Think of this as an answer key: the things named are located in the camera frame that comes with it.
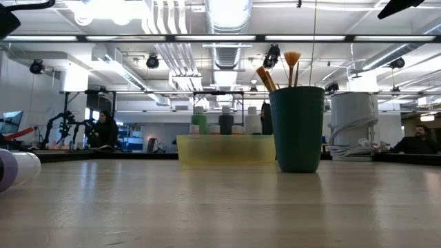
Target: green bottle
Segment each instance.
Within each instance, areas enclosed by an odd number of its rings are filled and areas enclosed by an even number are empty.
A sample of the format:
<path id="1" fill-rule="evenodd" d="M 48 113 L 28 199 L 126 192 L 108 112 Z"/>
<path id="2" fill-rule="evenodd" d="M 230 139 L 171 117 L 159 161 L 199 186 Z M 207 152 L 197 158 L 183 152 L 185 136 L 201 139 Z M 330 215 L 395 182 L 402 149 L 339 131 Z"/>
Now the green bottle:
<path id="1" fill-rule="evenodd" d="M 194 115 L 192 115 L 192 125 L 199 126 L 199 134 L 208 134 L 207 117 L 204 115 L 204 107 L 194 107 Z"/>

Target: man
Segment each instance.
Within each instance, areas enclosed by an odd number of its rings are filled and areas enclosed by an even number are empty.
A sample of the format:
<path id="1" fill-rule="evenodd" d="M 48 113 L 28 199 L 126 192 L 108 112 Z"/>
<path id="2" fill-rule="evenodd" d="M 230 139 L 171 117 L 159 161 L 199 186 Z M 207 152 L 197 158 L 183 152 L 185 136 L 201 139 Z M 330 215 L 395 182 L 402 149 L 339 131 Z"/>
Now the man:
<path id="1" fill-rule="evenodd" d="M 415 126 L 413 137 L 404 137 L 390 152 L 405 154 L 436 154 L 436 144 L 430 139 L 430 130 L 425 125 Z"/>

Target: brush bristles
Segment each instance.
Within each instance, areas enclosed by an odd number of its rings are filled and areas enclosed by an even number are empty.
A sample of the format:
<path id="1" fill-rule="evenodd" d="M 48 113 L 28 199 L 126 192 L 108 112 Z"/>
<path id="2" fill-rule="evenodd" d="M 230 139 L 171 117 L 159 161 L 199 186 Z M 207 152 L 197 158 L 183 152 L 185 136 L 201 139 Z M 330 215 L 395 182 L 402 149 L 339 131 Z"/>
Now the brush bristles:
<path id="1" fill-rule="evenodd" d="M 294 67 L 300 59 L 300 56 L 302 56 L 299 52 L 286 52 L 283 55 L 285 55 L 285 60 L 289 67 Z"/>
<path id="2" fill-rule="evenodd" d="M 267 88 L 268 92 L 272 91 L 270 79 L 267 76 L 267 71 L 265 71 L 263 66 L 260 66 L 257 70 L 257 75 L 262 79 L 263 85 Z"/>

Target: wooden table surface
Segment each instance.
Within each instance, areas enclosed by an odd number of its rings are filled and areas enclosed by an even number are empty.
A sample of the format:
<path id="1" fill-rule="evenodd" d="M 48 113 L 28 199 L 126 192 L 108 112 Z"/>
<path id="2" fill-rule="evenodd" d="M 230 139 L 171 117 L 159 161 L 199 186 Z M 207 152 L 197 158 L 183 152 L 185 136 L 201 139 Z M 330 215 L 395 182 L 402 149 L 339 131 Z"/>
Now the wooden table surface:
<path id="1" fill-rule="evenodd" d="M 441 169 L 43 164 L 0 194 L 0 247 L 441 247 Z"/>

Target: woman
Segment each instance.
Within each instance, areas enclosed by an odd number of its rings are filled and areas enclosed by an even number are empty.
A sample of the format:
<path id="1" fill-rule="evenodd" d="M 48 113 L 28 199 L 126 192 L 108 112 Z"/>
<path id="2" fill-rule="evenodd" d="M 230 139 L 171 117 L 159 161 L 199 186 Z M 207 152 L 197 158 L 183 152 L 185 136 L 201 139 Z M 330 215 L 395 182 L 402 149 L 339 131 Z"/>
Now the woman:
<path id="1" fill-rule="evenodd" d="M 115 146 L 118 139 L 118 126 L 107 110 L 99 112 L 98 123 L 95 125 L 94 144 L 93 147 L 102 147 L 109 145 L 111 148 Z"/>

